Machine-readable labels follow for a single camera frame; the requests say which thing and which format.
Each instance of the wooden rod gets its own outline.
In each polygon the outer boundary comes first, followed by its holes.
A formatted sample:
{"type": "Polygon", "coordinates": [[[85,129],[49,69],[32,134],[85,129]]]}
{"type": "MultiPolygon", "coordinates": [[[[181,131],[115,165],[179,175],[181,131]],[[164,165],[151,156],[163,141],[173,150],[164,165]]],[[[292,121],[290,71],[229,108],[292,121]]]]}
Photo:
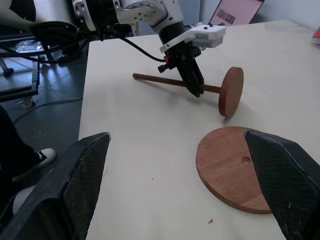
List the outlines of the wooden rod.
{"type": "MultiPolygon", "coordinates": [[[[134,79],[141,79],[141,80],[147,80],[147,81],[161,83],[161,84],[169,84],[169,85],[174,85],[174,86],[179,86],[179,87],[186,87],[186,84],[183,81],[179,81],[179,80],[158,77],[158,76],[138,74],[138,73],[134,73],[132,76],[134,79]]],[[[205,92],[210,92],[210,93],[216,93],[216,94],[220,93],[220,87],[218,87],[218,86],[204,85],[203,90],[205,92]]]]}

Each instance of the black pants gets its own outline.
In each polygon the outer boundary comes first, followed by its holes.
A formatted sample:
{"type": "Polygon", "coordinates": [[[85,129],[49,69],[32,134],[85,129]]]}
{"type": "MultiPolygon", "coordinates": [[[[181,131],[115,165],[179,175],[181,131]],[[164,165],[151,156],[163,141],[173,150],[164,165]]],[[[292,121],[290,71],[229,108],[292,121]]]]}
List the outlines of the black pants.
{"type": "Polygon", "coordinates": [[[15,177],[34,165],[38,154],[25,144],[6,110],[0,105],[0,214],[8,199],[20,186],[15,177]]]}

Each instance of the wooden disc with hole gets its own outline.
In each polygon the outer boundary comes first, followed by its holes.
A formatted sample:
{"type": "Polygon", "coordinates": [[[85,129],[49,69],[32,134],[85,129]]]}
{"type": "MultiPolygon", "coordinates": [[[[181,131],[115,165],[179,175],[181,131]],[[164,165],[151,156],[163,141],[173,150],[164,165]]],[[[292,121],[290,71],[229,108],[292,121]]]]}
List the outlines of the wooden disc with hole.
{"type": "Polygon", "coordinates": [[[261,192],[244,127],[208,133],[196,152],[196,169],[204,185],[225,204],[248,213],[270,214],[261,192]]]}

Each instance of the round wooden disc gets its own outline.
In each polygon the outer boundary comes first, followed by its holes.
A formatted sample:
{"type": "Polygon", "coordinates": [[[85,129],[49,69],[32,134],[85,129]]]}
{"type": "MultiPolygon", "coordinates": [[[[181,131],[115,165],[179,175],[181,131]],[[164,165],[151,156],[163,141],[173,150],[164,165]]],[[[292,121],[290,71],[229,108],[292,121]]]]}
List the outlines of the round wooden disc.
{"type": "Polygon", "coordinates": [[[261,192],[244,127],[208,133],[196,152],[196,169],[204,185],[229,206],[253,214],[270,214],[261,192]]]}
{"type": "Polygon", "coordinates": [[[220,115],[232,117],[239,105],[244,87],[244,71],[241,67],[231,67],[226,73],[219,95],[220,115]]]}

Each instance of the table surface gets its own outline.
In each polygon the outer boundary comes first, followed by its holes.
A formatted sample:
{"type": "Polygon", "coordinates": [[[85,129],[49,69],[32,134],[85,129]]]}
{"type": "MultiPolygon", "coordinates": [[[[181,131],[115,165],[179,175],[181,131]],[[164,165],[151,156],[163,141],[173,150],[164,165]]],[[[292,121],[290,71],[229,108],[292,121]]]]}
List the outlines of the table surface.
{"type": "MultiPolygon", "coordinates": [[[[157,35],[130,38],[161,58],[157,35]]],[[[201,182],[201,139],[242,126],[299,143],[320,161],[320,49],[312,31],[289,21],[227,27],[223,44],[196,58],[205,82],[220,86],[227,70],[244,70],[239,107],[230,120],[218,94],[139,82],[159,73],[153,61],[119,39],[90,44],[79,139],[111,133],[99,200],[87,240],[284,240],[272,214],[236,210],[201,182]]]]}

